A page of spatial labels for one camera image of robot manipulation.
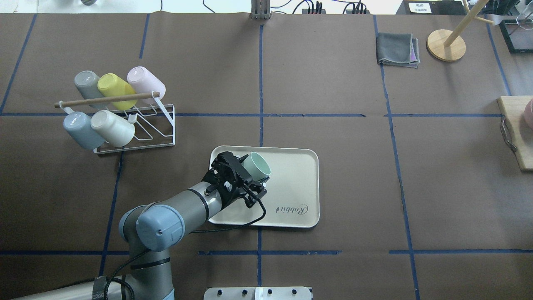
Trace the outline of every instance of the light blue mug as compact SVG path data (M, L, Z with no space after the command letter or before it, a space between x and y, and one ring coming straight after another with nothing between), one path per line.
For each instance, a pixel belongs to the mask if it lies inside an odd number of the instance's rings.
M91 128L91 117L82 112L69 113L63 120L63 128L83 149L95 149L105 142L104 138Z

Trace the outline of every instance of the wooden pole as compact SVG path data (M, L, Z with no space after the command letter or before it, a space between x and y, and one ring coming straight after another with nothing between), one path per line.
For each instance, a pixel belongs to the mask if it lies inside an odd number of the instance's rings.
M455 27L454 32L448 36L446 41L444 41L444 47L450 47L450 45L455 41L455 39L465 30L466 26L474 19L476 15L485 7L485 4L489 2L489 0L479 0L474 7L470 10L470 12L466 15L466 17L461 20L461 23Z
M154 97L159 97L159 92L154 92ZM61 104L63 107L79 106L79 105L89 105L97 103L109 103L109 102L118 102L118 101L127 101L127 100L138 100L138 99L150 99L152 98L152 93L142 93L142 94L131 94L123 96L113 96L105 98L95 98L95 99L84 99L84 100L74 100L74 101L63 101ZM54 104L55 108L61 108L59 102Z

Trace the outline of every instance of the folded cloth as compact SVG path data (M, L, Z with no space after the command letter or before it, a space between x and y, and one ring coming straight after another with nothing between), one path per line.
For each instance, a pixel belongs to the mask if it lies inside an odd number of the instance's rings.
M417 68L420 63L418 39L412 34L378 33L376 54L384 65Z

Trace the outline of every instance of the tray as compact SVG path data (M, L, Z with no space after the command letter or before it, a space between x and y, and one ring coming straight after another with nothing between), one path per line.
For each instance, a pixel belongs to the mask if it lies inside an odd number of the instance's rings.
M237 156L250 152L261 154L272 170L262 201L266 215L255 226L309 228L320 219L318 157L309 149L219 146L211 152L209 165L218 153L229 151ZM248 209L239 199L216 214L213 224L240 225L263 214L256 204Z

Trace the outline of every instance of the metal bracket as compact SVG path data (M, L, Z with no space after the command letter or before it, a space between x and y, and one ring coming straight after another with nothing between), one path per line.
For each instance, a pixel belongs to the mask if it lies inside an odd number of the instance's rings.
M208 288L204 300L312 300L309 287Z
M270 0L252 0L252 12L250 18L255 20L268 20L271 15Z

